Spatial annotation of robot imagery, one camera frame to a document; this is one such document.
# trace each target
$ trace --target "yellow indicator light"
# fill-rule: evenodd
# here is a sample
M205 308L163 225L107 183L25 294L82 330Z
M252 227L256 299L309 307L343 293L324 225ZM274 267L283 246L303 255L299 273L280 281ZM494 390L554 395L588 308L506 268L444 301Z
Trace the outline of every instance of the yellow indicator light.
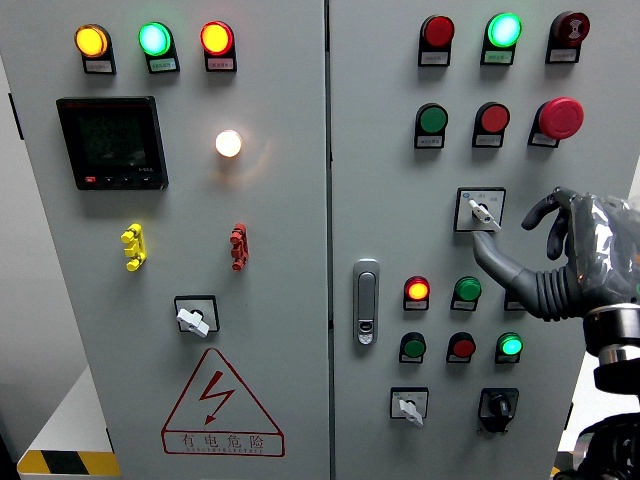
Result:
M225 157L235 157L242 147L242 139L238 132L225 130L216 138L216 150Z
M200 41L211 55L224 55L233 46L233 33L223 22L209 22L202 27Z
M85 57L101 57L109 48L107 35L97 25L83 25L76 31L76 47Z
M424 283L414 283L409 287L409 297L422 300L429 294L429 288Z

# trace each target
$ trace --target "warning sign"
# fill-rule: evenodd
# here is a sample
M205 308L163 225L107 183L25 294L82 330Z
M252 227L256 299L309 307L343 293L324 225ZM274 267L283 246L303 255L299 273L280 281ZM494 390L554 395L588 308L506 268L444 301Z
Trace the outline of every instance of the warning sign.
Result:
M284 434L219 350L204 352L162 428L165 453L283 457Z

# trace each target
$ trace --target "yellow terminal block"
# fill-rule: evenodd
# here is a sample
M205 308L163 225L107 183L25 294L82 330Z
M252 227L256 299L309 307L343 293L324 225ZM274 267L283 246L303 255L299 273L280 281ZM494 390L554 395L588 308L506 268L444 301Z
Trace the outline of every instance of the yellow terminal block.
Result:
M135 272L147 259L147 250L144 245L144 237L142 236L142 225L132 223L125 232L120 235L120 240L126 246L124 247L124 255L131 260L127 263L127 270Z

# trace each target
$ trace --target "gray metal panel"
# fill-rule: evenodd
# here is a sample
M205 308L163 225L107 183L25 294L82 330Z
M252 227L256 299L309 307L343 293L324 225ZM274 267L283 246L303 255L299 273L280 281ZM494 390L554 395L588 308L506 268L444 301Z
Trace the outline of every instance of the gray metal panel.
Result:
M578 9L591 33L574 66L544 63L549 26ZM482 37L495 14L523 21L515 63L480 67ZM430 15L455 23L449 68L418 69L418 35ZM429 1L331 3L333 249L335 313L336 472L338 479L509 478L549 475L582 360L580 320L545 324L505 313L503 291L475 264L468 233L452 233L458 187L505 187L502 249L534 269L545 255L547 220L528 233L520 221L556 185L625 196L638 159L640 58L631 0ZM557 150L527 147L538 107L558 96L582 102L582 129ZM472 149L477 109L489 101L511 112L504 147ZM418 108L436 102L449 113L441 151L413 149ZM352 273L363 257L380 263L378 342L356 348ZM431 283L425 314L402 311L402 288L413 275ZM480 279L478 310L449 309L456 281ZM398 363L402 335L424 334L424 364ZM449 338L471 333L471 364L446 364ZM521 362L494 365L498 336L524 340ZM389 419L389 389L429 388L423 429ZM478 434L483 387L520 391L506 435Z
M2 2L9 82L128 479L329 475L323 19L322 1ZM198 35L211 20L234 30L235 75L204 71ZM172 30L179 74L147 73L137 32L148 21ZM83 73L73 35L85 23L109 31L115 77ZM73 183L55 100L118 95L156 98L164 192L81 192ZM231 161L213 149L225 129L244 140ZM129 273L119 237L133 221L149 257ZM241 272L231 269L236 222L247 225L251 253ZM216 295L219 333L178 332L173 298L189 294ZM163 452L161 429L209 347L280 427L283 458ZM237 416L233 397L225 408Z

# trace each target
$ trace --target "green push button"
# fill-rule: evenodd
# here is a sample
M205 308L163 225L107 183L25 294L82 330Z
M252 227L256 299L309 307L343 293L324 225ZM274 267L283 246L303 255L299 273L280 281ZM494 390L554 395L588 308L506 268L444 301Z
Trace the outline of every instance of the green push button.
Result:
M436 133L447 125L447 114L441 107L431 106L420 115L420 126L427 133Z
M522 346L522 339L517 333L505 333L498 339L498 348L504 355L517 355Z
M482 286L477 278L464 277L456 283L455 292L465 302L475 302L482 294Z
M424 355L427 346L420 340L410 340L404 346L404 354L410 358L418 358Z

